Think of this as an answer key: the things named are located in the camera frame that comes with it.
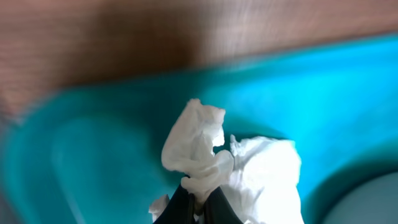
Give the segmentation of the grey bowl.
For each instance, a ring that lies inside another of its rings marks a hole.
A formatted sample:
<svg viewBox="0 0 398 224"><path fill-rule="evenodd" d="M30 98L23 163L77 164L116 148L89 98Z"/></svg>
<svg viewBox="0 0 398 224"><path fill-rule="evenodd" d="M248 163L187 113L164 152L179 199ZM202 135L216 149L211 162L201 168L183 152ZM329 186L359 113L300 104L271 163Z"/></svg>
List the grey bowl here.
<svg viewBox="0 0 398 224"><path fill-rule="evenodd" d="M397 224L397 173L360 185L341 199L324 224Z"/></svg>

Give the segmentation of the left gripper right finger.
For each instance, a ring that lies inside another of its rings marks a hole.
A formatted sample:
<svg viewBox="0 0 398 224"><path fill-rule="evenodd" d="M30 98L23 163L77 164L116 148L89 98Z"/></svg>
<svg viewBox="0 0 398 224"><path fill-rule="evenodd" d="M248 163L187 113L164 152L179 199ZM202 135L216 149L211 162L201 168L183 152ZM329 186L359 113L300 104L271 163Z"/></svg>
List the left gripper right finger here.
<svg viewBox="0 0 398 224"><path fill-rule="evenodd" d="M233 211L221 187L214 189L203 209L205 224L243 224Z"/></svg>

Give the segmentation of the small white napkin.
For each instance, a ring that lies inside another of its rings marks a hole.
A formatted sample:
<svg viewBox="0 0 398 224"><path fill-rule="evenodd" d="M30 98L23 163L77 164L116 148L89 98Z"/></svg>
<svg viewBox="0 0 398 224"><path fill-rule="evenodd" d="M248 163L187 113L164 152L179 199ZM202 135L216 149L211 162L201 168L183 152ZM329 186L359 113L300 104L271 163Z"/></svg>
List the small white napkin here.
<svg viewBox="0 0 398 224"><path fill-rule="evenodd" d="M190 100L173 125L162 149L164 168L183 174L180 185L195 196L194 219L205 223L204 204L221 187L243 223L303 224L297 185L301 160L288 139L258 136L224 145L225 110ZM149 207L153 222L173 195Z"/></svg>

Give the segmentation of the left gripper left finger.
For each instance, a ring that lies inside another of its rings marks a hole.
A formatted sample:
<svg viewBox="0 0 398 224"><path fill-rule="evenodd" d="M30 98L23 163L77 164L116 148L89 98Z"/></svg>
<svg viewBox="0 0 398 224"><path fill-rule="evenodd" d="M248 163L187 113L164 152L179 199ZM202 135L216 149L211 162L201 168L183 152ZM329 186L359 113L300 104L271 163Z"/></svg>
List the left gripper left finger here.
<svg viewBox="0 0 398 224"><path fill-rule="evenodd" d="M154 224L196 224L195 196L179 185Z"/></svg>

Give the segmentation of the teal plastic tray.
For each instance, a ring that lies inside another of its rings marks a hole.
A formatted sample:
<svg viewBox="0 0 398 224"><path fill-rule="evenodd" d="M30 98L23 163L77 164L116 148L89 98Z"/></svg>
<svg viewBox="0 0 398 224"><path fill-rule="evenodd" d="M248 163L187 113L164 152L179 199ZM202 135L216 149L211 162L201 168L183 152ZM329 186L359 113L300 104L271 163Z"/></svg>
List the teal plastic tray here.
<svg viewBox="0 0 398 224"><path fill-rule="evenodd" d="M150 223L180 174L160 153L188 100L238 138L292 139L305 223L397 170L397 36L67 90L11 126L1 185L25 223Z"/></svg>

